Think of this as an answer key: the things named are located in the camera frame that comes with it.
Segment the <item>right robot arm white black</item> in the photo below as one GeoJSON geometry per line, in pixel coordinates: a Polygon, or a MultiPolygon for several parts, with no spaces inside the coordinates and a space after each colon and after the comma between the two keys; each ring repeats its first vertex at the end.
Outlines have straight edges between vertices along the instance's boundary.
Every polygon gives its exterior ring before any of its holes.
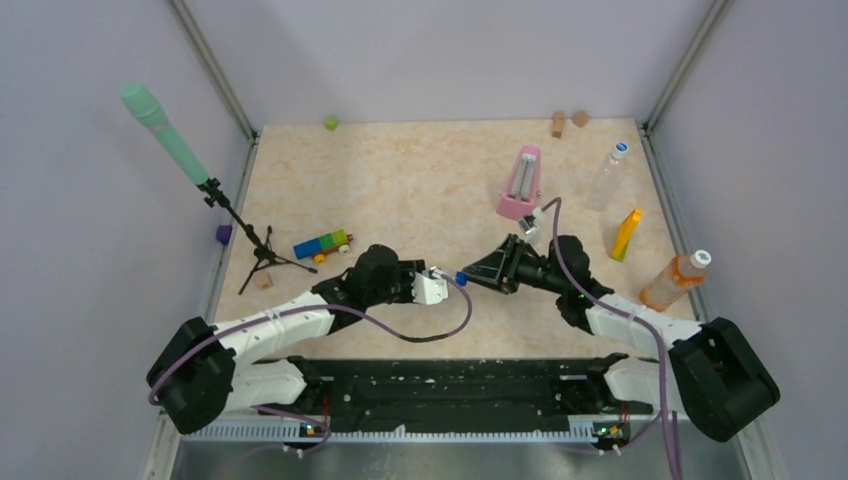
{"type": "Polygon", "coordinates": [[[612,412],[624,401],[664,407],[684,414],[708,438],[726,442],[781,399],[776,381],[734,322],[679,319],[615,293],[592,276],[590,258],[575,236],[558,236],[542,255],[510,234],[461,275],[505,295],[522,286],[554,293],[570,326],[641,352],[639,358],[616,360],[588,382],[587,400],[600,412],[612,412]]]}

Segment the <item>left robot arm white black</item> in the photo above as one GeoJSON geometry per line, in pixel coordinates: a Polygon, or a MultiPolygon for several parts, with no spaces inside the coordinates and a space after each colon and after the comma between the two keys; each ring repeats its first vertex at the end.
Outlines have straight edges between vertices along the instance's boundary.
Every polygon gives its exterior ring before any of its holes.
{"type": "Polygon", "coordinates": [[[266,357],[361,320],[412,342],[413,337],[368,315],[368,309],[430,306],[447,297],[443,271],[372,245],[342,274],[281,305],[219,324],[201,317],[184,321],[147,373],[148,401],[183,435],[200,431],[224,413],[266,404],[287,404],[308,413],[319,404],[318,383],[292,361],[268,363],[266,357]]]}

